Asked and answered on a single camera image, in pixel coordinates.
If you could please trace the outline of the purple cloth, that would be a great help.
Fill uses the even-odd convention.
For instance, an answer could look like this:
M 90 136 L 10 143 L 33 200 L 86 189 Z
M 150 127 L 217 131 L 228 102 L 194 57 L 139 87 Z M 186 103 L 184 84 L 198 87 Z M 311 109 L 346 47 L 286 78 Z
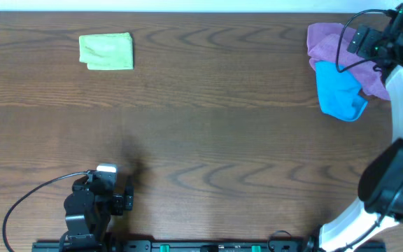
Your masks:
M 340 23 L 326 22 L 314 23 L 308 26 L 306 39 L 307 55 L 310 57 L 309 64 L 313 70 L 316 69 L 316 63 L 322 61 L 332 63 L 332 68 L 336 70 L 335 59 L 343 27 Z M 341 69 L 362 60 L 361 57 L 351 54 L 346 50 L 355 32 L 355 29 L 349 27 L 344 32 L 339 52 L 339 66 Z M 381 74 L 373 70 L 374 66 L 375 63 L 373 62 L 365 62 L 351 68 L 348 70 L 348 73 L 352 74 L 361 84 L 362 91 L 366 95 L 373 95 L 380 99 L 389 100 L 390 96 L 381 82 Z

